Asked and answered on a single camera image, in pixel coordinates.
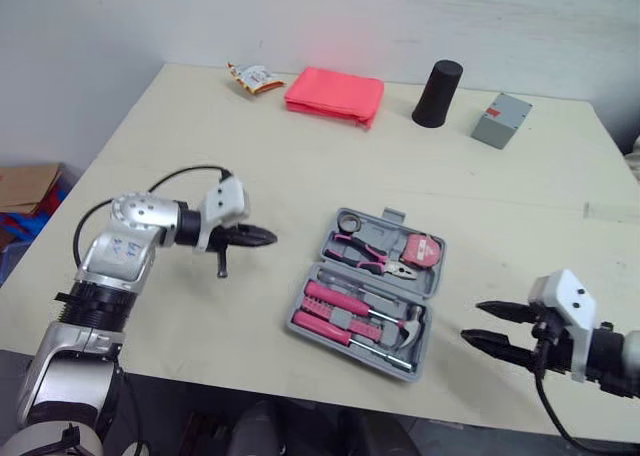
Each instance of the pink cloth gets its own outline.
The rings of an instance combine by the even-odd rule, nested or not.
[[[284,95],[287,109],[350,119],[371,127],[384,92],[379,79],[307,68]]]

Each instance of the open tool case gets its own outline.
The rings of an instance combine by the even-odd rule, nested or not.
[[[350,222],[359,224],[343,231],[338,221],[345,221],[347,215],[354,215]],[[425,234],[403,226],[403,221],[403,213],[388,208],[382,218],[339,209],[322,246],[322,262],[311,267],[289,311],[287,327],[391,376],[416,381],[422,374],[433,317],[427,300],[438,287],[445,242],[429,235],[440,253],[433,266],[399,265],[413,271],[410,276],[415,279],[397,276],[402,275],[401,268],[375,274],[381,271],[366,269],[372,260],[370,251],[357,247],[360,240],[383,258],[402,263],[410,235]],[[342,294],[336,299],[336,293]],[[418,324],[408,323],[411,319]],[[409,334],[404,329],[407,324],[415,336],[401,347]]]

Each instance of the food packet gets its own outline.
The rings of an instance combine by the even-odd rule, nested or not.
[[[227,63],[231,75],[251,94],[269,91],[284,86],[284,81],[259,64],[243,64],[235,66]]]

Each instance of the gray box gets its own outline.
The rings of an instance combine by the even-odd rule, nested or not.
[[[532,105],[504,93],[500,93],[482,114],[471,137],[494,148],[504,148],[515,134]]]

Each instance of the beige table surface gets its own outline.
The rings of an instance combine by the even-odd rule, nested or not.
[[[532,347],[530,327],[474,309],[526,301],[538,276],[571,268],[598,316],[640,328],[638,187],[584,102],[540,97],[503,151],[468,135],[495,93],[458,90],[447,124],[415,125],[420,86],[387,84],[370,131],[285,110],[284,90],[250,97],[226,70],[167,65],[55,213],[0,290],[0,347],[33,354],[71,287],[73,229],[91,205],[143,190],[196,163],[231,168],[245,183],[250,222],[278,244],[232,249],[230,277],[214,255],[160,250],[126,326],[123,363],[135,373],[308,398],[467,424],[555,433],[522,368],[485,356],[464,328],[508,332]],[[159,194],[198,204],[213,175]],[[419,382],[400,383],[284,329],[335,211],[379,215],[444,238],[448,255]],[[83,248],[106,220],[86,227]],[[637,402],[549,374],[549,398],[577,436],[640,441]]]

